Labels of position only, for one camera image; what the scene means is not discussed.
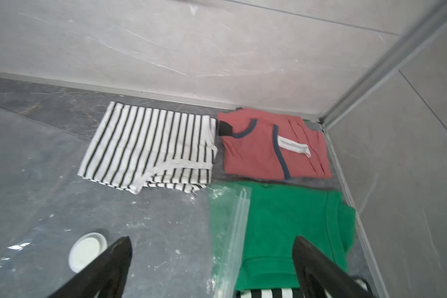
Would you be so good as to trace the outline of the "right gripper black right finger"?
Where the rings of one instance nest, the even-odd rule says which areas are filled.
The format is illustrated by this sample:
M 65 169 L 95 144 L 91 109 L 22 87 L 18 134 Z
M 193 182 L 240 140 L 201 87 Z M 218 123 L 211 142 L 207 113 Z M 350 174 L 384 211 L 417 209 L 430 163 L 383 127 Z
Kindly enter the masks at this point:
M 300 290 L 305 298 L 373 298 L 317 247 L 304 237 L 296 237 L 292 257 Z

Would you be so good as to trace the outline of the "green ribbed garment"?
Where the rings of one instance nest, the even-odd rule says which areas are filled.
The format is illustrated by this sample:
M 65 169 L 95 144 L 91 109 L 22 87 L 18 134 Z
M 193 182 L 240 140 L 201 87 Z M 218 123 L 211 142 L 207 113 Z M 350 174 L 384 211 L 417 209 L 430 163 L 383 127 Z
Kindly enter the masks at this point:
M 229 228 L 238 200 L 249 202 L 243 220 L 242 254 L 230 264 L 239 270 L 236 291 L 296 289 L 299 287 L 292 250 L 304 237 L 342 270 L 356 235 L 356 211 L 341 192 L 252 181 L 214 183 L 209 188 L 214 264 L 221 264 L 225 245 L 233 239 Z

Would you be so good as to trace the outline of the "clear plastic vacuum bag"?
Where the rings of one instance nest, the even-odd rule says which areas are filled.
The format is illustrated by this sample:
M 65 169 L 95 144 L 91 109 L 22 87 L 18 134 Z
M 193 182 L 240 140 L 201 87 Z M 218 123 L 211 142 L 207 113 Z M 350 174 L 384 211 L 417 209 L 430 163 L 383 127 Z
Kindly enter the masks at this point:
M 132 242 L 126 298 L 213 298 L 208 189 L 138 195 L 79 177 L 80 136 L 0 109 L 0 298 L 46 298 L 75 274 L 73 245 Z

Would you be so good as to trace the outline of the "white vacuum bag valve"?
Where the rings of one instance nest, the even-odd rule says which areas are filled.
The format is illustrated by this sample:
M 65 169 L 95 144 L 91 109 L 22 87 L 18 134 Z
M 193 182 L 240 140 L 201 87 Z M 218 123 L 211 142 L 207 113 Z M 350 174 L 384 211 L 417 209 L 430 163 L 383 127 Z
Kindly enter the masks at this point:
M 108 247 L 108 241 L 101 233 L 88 233 L 79 238 L 68 255 L 68 265 L 72 272 L 79 273 L 94 261 Z

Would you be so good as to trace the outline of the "red garment with dark trim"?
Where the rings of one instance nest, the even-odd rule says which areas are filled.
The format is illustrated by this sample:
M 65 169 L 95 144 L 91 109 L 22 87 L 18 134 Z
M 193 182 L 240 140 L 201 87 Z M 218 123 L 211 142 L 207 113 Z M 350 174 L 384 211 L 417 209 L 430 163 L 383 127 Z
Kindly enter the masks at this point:
M 217 119 L 226 174 L 273 181 L 331 178 L 324 134 L 302 118 L 242 108 Z

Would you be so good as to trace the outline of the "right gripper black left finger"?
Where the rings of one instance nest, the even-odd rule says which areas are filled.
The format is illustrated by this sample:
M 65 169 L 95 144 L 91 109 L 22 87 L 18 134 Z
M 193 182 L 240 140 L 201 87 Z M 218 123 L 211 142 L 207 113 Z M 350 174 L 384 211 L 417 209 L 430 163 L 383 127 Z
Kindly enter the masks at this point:
M 132 254 L 130 238 L 120 237 L 49 298 L 121 298 Z

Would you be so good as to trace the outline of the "large striped white garment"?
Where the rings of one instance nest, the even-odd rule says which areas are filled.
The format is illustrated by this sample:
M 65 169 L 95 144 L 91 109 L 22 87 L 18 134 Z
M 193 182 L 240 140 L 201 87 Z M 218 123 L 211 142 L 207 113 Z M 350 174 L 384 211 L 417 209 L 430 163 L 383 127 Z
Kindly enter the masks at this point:
M 216 128 L 209 115 L 112 101 L 78 176 L 132 194 L 145 187 L 196 192 L 211 183 Z

